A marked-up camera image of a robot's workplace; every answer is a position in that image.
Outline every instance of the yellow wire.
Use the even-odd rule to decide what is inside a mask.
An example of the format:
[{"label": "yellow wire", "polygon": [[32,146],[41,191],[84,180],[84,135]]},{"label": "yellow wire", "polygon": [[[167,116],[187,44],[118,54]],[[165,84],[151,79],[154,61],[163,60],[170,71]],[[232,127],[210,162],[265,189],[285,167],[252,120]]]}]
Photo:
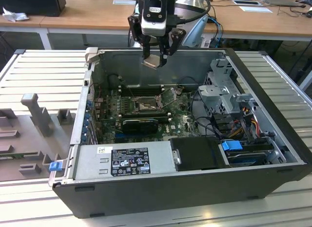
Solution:
[{"label": "yellow wire", "polygon": [[234,133],[232,133],[232,134],[229,136],[229,138],[231,138],[231,137],[233,137],[233,136],[235,136],[235,135],[239,134],[242,130],[243,130],[243,128],[242,128],[242,127],[241,127],[241,128],[239,128],[237,131],[235,131]]}]

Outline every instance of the blue clip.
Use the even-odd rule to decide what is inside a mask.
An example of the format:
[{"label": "blue clip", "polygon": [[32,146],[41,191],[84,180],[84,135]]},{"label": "blue clip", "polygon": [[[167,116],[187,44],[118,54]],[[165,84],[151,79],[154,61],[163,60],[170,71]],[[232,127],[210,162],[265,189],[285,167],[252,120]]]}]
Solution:
[{"label": "blue clip", "polygon": [[232,150],[243,150],[242,145],[240,144],[239,141],[225,141],[224,143],[221,143],[223,150],[227,151],[232,151]]},{"label": "blue clip", "polygon": [[63,162],[61,161],[51,162],[49,171],[62,171],[62,165],[63,165]]}]

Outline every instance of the paper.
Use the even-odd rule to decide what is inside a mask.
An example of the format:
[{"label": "paper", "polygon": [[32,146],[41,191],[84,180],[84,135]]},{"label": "paper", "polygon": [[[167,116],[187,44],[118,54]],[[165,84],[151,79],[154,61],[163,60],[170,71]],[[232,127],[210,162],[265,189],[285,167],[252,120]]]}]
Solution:
[{"label": "paper", "polygon": [[135,5],[135,0],[113,0],[113,4]]},{"label": "paper", "polygon": [[264,7],[240,6],[239,8],[241,8],[245,12],[272,13],[272,11],[270,9],[264,8]]},{"label": "paper", "polygon": [[28,20],[29,18],[25,13],[13,13],[10,11],[7,11],[5,8],[3,8],[3,14],[2,16],[12,22],[21,21],[21,20]]}]

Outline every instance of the white desk leg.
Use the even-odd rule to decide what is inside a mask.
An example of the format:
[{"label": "white desk leg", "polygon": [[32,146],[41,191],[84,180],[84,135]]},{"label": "white desk leg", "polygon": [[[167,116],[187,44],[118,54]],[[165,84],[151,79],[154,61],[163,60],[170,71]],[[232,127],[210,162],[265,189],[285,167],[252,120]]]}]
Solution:
[{"label": "white desk leg", "polygon": [[52,50],[53,46],[51,45],[50,39],[49,39],[49,32],[46,28],[40,29],[39,32],[42,44],[44,46],[45,50]]},{"label": "white desk leg", "polygon": [[312,83],[312,70],[310,71],[310,73],[308,74],[308,76],[306,76],[306,78],[302,81],[302,83],[300,84],[300,88],[305,91],[310,84]]}]

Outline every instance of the desk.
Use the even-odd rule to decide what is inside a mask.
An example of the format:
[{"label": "desk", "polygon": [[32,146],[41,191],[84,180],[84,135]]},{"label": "desk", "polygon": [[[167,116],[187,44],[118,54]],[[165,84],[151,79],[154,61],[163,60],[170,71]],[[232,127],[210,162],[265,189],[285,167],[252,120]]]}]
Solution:
[{"label": "desk", "polygon": [[[127,17],[133,12],[133,5],[114,5],[113,0],[66,1],[66,7],[59,17],[32,16],[29,21],[16,23],[1,18],[0,30],[39,33],[45,49],[52,49],[49,33],[128,34]],[[233,4],[230,0],[212,2],[217,19],[224,27],[224,38],[297,41],[309,41],[312,38],[312,23],[307,17],[292,18],[285,13],[277,15],[277,6],[268,7],[273,13],[244,12],[238,6],[220,6],[230,4]],[[288,7],[282,9],[292,13]],[[207,24],[204,37],[211,38],[215,32],[215,25]]]}]

